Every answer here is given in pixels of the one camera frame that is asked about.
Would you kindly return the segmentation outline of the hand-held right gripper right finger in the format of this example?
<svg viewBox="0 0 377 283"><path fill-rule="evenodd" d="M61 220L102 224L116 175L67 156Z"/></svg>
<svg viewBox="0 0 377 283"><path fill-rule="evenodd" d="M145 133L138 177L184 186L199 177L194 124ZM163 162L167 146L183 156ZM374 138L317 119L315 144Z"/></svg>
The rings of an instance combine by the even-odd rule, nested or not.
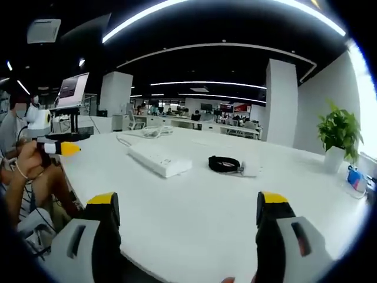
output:
<svg viewBox="0 0 377 283"><path fill-rule="evenodd" d="M334 260L324 236L280 194L259 192L255 282L319 282Z"/></svg>

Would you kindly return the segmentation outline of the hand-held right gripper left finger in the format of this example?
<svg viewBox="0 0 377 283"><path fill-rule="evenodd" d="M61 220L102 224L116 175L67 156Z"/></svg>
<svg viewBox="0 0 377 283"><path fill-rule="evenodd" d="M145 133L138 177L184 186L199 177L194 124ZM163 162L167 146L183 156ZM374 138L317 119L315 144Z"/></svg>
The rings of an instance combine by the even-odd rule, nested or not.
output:
<svg viewBox="0 0 377 283"><path fill-rule="evenodd" d="M53 239L50 274L57 282L121 282L119 228L117 193L94 196Z"/></svg>

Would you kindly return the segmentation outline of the person's left hand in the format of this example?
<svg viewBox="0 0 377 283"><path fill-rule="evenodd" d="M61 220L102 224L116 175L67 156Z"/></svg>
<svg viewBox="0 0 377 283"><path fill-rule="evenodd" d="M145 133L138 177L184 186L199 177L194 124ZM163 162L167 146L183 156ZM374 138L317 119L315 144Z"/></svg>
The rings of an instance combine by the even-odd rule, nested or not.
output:
<svg viewBox="0 0 377 283"><path fill-rule="evenodd" d="M26 180L35 179L45 170L42 167L42 157L35 140L27 142L21 147L16 168L18 173Z"/></svg>

